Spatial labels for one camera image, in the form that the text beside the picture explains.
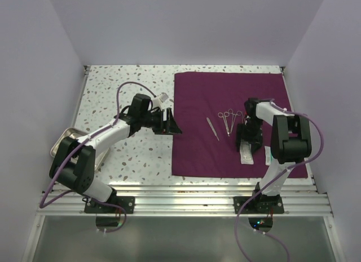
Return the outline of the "large white suture packet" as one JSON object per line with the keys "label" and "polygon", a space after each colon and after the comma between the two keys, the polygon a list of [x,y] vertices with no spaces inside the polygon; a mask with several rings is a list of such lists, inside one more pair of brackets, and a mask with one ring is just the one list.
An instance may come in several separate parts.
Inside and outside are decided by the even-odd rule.
{"label": "large white suture packet", "polygon": [[246,141],[240,143],[240,162],[242,165],[254,164],[251,145]]}

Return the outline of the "small green-white packet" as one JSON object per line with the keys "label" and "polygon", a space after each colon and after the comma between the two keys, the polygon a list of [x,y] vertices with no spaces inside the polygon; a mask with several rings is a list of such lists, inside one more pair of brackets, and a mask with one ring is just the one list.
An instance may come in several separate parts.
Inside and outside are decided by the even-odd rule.
{"label": "small green-white packet", "polygon": [[271,162],[272,162],[271,148],[269,146],[265,146],[265,164],[269,166]]}

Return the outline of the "silver forceps scissors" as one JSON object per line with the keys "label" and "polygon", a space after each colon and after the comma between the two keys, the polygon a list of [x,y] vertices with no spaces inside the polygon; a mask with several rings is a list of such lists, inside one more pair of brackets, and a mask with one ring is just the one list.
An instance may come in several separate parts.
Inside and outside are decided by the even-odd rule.
{"label": "silver forceps scissors", "polygon": [[237,116],[239,116],[241,118],[241,123],[243,124],[245,122],[243,112],[238,110],[237,111]]}
{"label": "silver forceps scissors", "polygon": [[227,121],[227,118],[229,117],[229,115],[230,115],[229,112],[219,112],[218,113],[218,117],[223,119],[223,123],[224,123],[225,129],[226,129],[227,136],[230,136],[230,129],[228,126],[228,121]]}

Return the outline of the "silver clamp forceps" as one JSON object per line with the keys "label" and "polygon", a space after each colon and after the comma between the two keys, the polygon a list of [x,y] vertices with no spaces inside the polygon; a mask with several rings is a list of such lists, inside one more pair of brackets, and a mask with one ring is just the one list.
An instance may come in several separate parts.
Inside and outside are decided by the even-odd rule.
{"label": "silver clamp forceps", "polygon": [[233,129],[234,129],[234,124],[235,124],[235,119],[237,117],[237,113],[234,113],[233,109],[229,109],[228,113],[232,117],[232,119],[231,119],[231,128],[230,128],[230,134],[232,134]]}

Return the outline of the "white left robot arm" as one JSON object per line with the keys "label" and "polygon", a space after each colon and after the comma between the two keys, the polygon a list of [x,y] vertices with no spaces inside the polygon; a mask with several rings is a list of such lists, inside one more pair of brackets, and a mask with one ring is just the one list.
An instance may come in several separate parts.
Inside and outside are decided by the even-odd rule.
{"label": "white left robot arm", "polygon": [[181,134],[170,108],[150,109],[153,100],[144,94],[136,94],[126,111],[104,127],[78,138],[65,137],[60,141],[50,168],[52,182],[58,182],[70,190],[97,200],[102,211],[116,209],[115,190],[95,178],[95,160],[113,144],[125,140],[141,128],[149,128],[156,135]]}

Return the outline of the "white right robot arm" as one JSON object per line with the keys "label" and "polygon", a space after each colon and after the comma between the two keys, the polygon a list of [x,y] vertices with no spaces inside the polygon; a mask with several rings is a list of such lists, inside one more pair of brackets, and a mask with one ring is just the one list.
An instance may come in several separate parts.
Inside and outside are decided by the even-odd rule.
{"label": "white right robot arm", "polygon": [[272,100],[249,98],[245,103],[246,120],[237,126],[236,149],[242,162],[251,160],[263,145],[262,125],[271,126],[270,153],[273,157],[264,177],[251,197],[234,198],[240,214],[284,213],[281,189],[292,170],[312,151],[310,123],[302,115],[278,107]]}

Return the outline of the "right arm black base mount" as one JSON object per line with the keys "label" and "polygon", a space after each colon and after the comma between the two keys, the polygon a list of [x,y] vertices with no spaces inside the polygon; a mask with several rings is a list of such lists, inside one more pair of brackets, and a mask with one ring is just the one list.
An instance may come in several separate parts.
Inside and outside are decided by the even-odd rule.
{"label": "right arm black base mount", "polygon": [[[234,210],[236,214],[249,198],[250,197],[241,196],[233,197]],[[283,200],[280,195],[258,196],[247,203],[241,210],[241,214],[283,214],[284,212]]]}

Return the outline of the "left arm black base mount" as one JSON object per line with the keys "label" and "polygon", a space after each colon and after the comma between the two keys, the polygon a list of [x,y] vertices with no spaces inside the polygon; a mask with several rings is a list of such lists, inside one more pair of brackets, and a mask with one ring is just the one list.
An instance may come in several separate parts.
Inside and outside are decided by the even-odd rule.
{"label": "left arm black base mount", "polygon": [[106,202],[99,202],[94,199],[84,197],[84,212],[86,214],[115,214],[127,213],[132,214],[135,207],[135,197],[133,196],[114,196]]}

